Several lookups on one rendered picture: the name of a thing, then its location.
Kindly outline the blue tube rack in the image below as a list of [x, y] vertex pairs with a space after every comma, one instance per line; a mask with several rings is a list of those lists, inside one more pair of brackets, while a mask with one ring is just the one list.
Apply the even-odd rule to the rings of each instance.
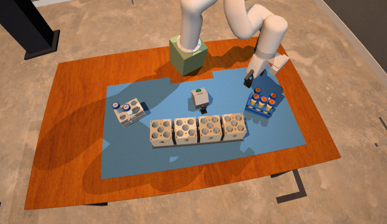
[[[257, 102], [256, 102], [255, 105], [251, 105], [251, 104], [250, 104], [250, 100], [251, 100], [252, 94], [253, 94], [253, 93], [251, 93], [251, 94], [250, 94], [250, 97], [248, 98], [248, 101], [247, 101], [247, 104], [246, 104], [246, 107], [245, 107], [245, 111], [248, 111], [248, 112], [250, 112], [250, 113], [253, 113], [253, 114], [256, 114], [256, 115], [259, 115], [259, 116], [261, 116], [261, 117], [264, 117], [264, 118], [267, 118], [267, 119], [268, 119], [269, 116], [270, 116], [271, 113], [272, 113], [273, 107], [271, 108], [270, 111], [267, 111], [267, 110], [265, 109], [265, 106], [267, 105], [267, 102], [266, 102], [265, 105], [264, 105], [262, 108], [259, 108], [257, 105], [258, 105], [260, 99], [257, 100]], [[248, 106], [251, 106], [251, 107], [253, 107], [253, 108], [249, 108]], [[256, 108], [259, 109], [259, 110], [261, 110], [261, 111], [256, 110]], [[268, 114], [263, 113], [263, 111], [268, 112]]]

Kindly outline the light blue bench mat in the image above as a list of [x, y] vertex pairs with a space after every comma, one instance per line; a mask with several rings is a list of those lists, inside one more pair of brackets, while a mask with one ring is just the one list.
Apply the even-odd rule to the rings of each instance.
[[[107, 86], [101, 179], [174, 170], [249, 157], [306, 145], [301, 130], [276, 78], [269, 73], [253, 79], [246, 87], [246, 67], [212, 71], [213, 78], [171, 84], [169, 78]], [[251, 92], [276, 93], [269, 118], [245, 111]], [[191, 91], [204, 88], [208, 93], [206, 111], [195, 108]], [[146, 116], [121, 125], [112, 103], [120, 106], [137, 98]], [[242, 113], [246, 134], [243, 141], [152, 148], [150, 121]]]

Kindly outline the conical tube with pink liquid and blue cap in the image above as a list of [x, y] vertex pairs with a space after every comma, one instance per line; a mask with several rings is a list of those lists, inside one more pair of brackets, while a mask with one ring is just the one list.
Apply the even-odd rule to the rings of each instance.
[[257, 93], [257, 94], [260, 94], [261, 93], [261, 88], [259, 88], [259, 87], [256, 87], [255, 89], [254, 89], [254, 92], [253, 92], [253, 94], [254, 93]]

